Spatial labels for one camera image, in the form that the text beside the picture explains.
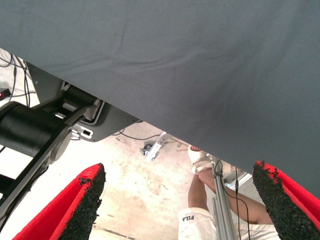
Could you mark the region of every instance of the gray fabric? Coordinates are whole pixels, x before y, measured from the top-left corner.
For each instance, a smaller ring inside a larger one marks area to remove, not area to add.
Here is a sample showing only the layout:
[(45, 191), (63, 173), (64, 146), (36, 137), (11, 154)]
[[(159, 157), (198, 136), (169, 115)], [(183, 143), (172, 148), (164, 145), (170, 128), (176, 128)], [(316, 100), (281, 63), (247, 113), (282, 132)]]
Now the gray fabric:
[(0, 47), (251, 172), (320, 196), (320, 2), (3, 0)]

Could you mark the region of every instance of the concrete floor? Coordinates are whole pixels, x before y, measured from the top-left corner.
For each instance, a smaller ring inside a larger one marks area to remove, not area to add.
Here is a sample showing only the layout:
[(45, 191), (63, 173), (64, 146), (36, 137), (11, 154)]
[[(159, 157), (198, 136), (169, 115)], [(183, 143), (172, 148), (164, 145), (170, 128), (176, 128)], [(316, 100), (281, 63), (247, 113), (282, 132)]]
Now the concrete floor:
[[(12, 87), (12, 71), (13, 67), (0, 68), (0, 88)], [(17, 89), (20, 90), (15, 94), (22, 93), (22, 77), (23, 74), (18, 72)], [(16, 100), (25, 101), (23, 97)], [(36, 95), (32, 96), (31, 103), (38, 104)], [(161, 132), (146, 122), (135, 123), (125, 129), (127, 135), (136, 138)], [(177, 239), (177, 214), (188, 207), (188, 190), (193, 177), (187, 145), (165, 144), (159, 156), (146, 163), (140, 148), (155, 140), (139, 141), (118, 135), (96, 143), (71, 141), (63, 156), (39, 178), (16, 208), (0, 233), (0, 239), (12, 239), (83, 169), (96, 163), (103, 163), (106, 183), (90, 240), (123, 240), (126, 237), (138, 240)], [(0, 174), (14, 178), (30, 160), (30, 157), (6, 149), (0, 155)], [(252, 181), (240, 187), (239, 191), (261, 201)], [(209, 208), (212, 196), (208, 192)]]

